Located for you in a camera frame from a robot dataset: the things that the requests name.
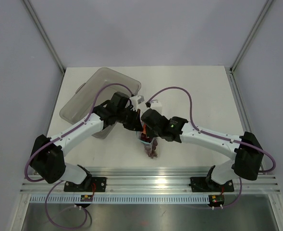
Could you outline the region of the orange peach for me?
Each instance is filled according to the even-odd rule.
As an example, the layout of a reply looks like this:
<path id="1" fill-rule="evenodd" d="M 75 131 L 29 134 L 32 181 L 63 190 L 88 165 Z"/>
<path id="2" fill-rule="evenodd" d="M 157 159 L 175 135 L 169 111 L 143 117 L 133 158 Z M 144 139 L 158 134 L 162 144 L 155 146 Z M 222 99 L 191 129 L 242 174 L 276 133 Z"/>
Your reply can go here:
<path id="1" fill-rule="evenodd" d="M 143 125 L 143 131 L 142 131 L 142 134 L 146 135 L 146 124 Z"/>

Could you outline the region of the red grape bunch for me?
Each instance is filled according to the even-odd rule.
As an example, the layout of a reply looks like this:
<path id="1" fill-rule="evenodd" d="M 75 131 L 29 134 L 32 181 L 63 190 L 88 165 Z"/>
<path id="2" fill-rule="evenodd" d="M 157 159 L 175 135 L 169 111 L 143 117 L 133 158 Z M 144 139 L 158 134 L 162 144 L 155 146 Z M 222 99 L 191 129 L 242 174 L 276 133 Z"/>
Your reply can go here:
<path id="1" fill-rule="evenodd" d="M 151 139 L 147 137 L 144 134 L 141 134 L 140 136 L 140 141 L 143 143 L 145 153 L 148 155 L 150 158 L 157 158 L 157 146 L 158 146 L 158 140 L 157 138 Z"/>

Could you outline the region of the clear zip top bag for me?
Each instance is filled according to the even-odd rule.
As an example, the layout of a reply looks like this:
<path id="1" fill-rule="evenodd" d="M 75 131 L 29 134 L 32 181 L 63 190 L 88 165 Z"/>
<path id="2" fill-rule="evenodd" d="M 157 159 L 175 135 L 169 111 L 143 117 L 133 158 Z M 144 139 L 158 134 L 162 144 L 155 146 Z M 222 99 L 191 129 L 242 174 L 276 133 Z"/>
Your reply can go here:
<path id="1" fill-rule="evenodd" d="M 146 125 L 142 123 L 143 130 L 136 132 L 136 137 L 143 144 L 146 155 L 151 158 L 158 157 L 158 139 L 157 137 L 151 138 L 146 135 Z"/>

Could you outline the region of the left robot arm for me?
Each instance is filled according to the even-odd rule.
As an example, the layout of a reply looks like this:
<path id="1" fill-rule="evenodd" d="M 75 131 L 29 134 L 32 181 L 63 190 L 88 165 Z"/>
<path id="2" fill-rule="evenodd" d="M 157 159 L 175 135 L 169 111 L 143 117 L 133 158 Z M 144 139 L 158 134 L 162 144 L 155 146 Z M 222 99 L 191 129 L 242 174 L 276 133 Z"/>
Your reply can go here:
<path id="1" fill-rule="evenodd" d="M 139 105 L 143 101 L 140 95 L 128 97 L 119 91 L 114 93 L 111 99 L 95 106 L 69 129 L 50 138 L 38 136 L 27 166 L 49 184 L 62 180 L 78 191 L 91 189 L 94 184 L 91 173 L 81 165 L 66 163 L 65 156 L 88 137 L 115 123 L 121 123 L 127 130 L 142 131 Z"/>

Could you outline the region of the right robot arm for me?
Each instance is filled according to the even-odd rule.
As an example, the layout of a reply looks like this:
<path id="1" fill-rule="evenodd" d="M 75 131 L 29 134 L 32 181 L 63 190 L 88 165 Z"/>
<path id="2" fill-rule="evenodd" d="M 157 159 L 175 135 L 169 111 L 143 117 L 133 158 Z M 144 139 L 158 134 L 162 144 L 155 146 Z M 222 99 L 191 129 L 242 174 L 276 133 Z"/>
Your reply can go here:
<path id="1" fill-rule="evenodd" d="M 193 127 L 191 122 L 181 117 L 168 119 L 154 109 L 146 110 L 141 121 L 146 126 L 148 137 L 199 145 L 229 158 L 221 165 L 212 166 L 206 177 L 197 181 L 201 192 L 219 192 L 227 182 L 236 178 L 254 181 L 258 177 L 264 154 L 252 133 L 245 132 L 242 136 L 211 133 Z"/>

